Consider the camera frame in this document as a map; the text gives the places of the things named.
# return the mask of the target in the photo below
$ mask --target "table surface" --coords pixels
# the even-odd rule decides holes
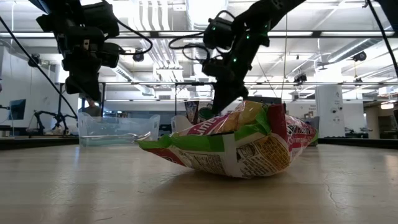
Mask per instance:
[[[233,179],[138,147],[0,151],[0,223],[397,223],[398,151],[319,145]]]

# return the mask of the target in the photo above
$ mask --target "desk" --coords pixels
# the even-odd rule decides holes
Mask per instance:
[[[398,151],[318,145],[232,179],[138,147],[0,151],[0,223],[397,223]]]

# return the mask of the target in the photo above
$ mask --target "snack bag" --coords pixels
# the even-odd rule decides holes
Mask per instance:
[[[284,171],[317,137],[316,129],[286,115],[283,105],[244,101],[232,113],[158,141],[137,143],[182,166],[251,178]]]

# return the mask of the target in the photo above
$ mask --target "colorful packaging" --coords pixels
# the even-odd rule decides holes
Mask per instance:
[[[283,105],[244,101],[232,113],[138,144],[182,166],[251,178],[282,172],[317,136],[316,129],[286,115]]]

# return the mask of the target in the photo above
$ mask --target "transparent plastic bin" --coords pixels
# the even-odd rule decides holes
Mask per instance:
[[[138,139],[157,140],[160,115],[149,119],[101,118],[79,113],[79,143],[81,147],[125,146]]]

